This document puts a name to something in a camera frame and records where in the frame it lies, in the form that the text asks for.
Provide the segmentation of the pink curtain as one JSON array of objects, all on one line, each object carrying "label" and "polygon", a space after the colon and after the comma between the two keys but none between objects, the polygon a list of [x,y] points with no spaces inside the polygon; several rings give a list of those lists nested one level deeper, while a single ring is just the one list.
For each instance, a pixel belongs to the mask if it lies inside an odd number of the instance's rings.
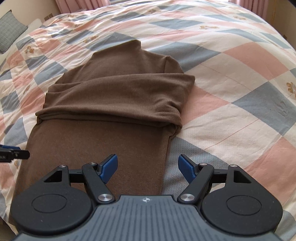
[{"label": "pink curtain", "polygon": [[110,6],[110,0],[55,0],[60,12],[75,13]]}]

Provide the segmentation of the brown long sleeve sweater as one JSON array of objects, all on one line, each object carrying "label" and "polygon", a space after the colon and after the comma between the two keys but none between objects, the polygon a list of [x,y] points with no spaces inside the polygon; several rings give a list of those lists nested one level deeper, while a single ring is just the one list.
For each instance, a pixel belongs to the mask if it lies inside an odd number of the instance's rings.
[{"label": "brown long sleeve sweater", "polygon": [[115,196],[160,195],[194,82],[175,59],[143,50],[138,40],[94,53],[49,87],[14,194],[61,164],[78,169],[115,154],[118,170],[108,184]]}]

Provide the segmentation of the checkered pink grey quilt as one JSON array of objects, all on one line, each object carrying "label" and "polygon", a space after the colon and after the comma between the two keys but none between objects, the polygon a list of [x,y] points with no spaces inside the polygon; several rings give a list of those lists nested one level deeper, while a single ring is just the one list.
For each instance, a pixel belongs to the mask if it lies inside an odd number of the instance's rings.
[{"label": "checkered pink grey quilt", "polygon": [[187,184],[180,154],[237,164],[281,202],[276,233],[295,240],[295,50],[235,4],[126,1],[51,18],[1,61],[1,143],[24,148],[49,86],[94,52],[133,39],[196,78],[163,192],[178,195]]}]

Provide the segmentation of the grey plaid pillow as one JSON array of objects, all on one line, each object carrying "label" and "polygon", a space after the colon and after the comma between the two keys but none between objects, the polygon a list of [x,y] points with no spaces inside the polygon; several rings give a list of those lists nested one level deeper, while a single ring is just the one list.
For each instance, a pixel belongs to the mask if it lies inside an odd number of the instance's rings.
[{"label": "grey plaid pillow", "polygon": [[4,54],[22,33],[27,30],[28,26],[19,22],[9,10],[1,17],[0,25],[0,52]]}]

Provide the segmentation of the cream padded headboard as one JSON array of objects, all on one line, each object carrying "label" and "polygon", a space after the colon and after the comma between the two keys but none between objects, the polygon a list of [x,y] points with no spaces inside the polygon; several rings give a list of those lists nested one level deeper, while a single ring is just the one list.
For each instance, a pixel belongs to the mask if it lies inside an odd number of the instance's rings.
[{"label": "cream padded headboard", "polygon": [[29,33],[33,32],[34,30],[38,29],[41,27],[42,25],[42,21],[40,19],[35,19],[33,20],[29,25],[28,28],[20,35],[20,37],[18,37],[15,42],[13,42],[13,44],[16,44],[17,41],[19,41],[20,39],[24,38],[26,35],[28,35]]}]

